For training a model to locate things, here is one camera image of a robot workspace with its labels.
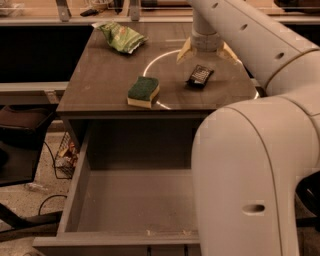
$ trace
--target brown tabletop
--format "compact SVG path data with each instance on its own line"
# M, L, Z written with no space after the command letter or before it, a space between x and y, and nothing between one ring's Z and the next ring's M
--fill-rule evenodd
M215 53L198 53L176 64L177 50L190 35L190 23L124 25L147 36L148 41L132 55L120 54L108 46L101 31L95 30L59 104L60 115L214 110L254 97L255 90L241 64L221 59ZM215 71L202 90L185 83L197 64ZM128 89L144 73L158 78L160 84L151 110L127 105Z

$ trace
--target green sponge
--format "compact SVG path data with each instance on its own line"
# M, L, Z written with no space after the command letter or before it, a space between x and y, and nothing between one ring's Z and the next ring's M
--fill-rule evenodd
M143 108L151 108L153 98L159 92L158 79L139 76L137 81L128 91L128 104Z

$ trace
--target green plastic bag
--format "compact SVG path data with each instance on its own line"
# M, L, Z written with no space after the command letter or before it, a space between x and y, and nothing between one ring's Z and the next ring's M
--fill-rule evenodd
M92 26L103 32L108 44L118 52L131 54L147 38L133 29L116 22L94 23Z

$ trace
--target floor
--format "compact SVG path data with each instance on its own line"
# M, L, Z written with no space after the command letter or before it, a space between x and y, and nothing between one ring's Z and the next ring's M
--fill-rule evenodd
M61 123L54 123L47 134L46 143L53 155L59 151L64 136ZM58 171L59 178L67 177ZM52 157L46 146L43 148L34 183L0 188L0 202L7 205L19 216L37 215L39 207L51 195L67 195L70 179L57 179L52 166ZM65 197L54 197L48 200L41 208L41 213L63 210ZM296 200L297 217L311 216L301 202ZM32 247L35 236L54 236L57 225L45 225L18 232L0 234L1 256L43 256ZM314 228L299 228L300 256L320 255L320 233Z

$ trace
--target cable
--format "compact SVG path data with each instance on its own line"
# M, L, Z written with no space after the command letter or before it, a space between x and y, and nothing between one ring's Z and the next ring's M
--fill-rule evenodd
M51 198L54 198L54 197L64 197L64 198L67 198L66 195L52 195L52 196L47 197L47 198L41 203L41 205L40 205L40 207L39 207L39 210L38 210L38 215L41 215L41 209L42 209L43 205L44 205L48 200L50 200Z
M58 174L57 174L57 167L56 167L56 160L52 154L52 151L49 147L49 145L44 141L44 144L47 146L48 150L49 150L49 153L51 155L51 158L52 158L52 166L53 166L53 170L54 170L54 175L56 176L56 179L58 180L70 180L71 178L70 177L58 177Z

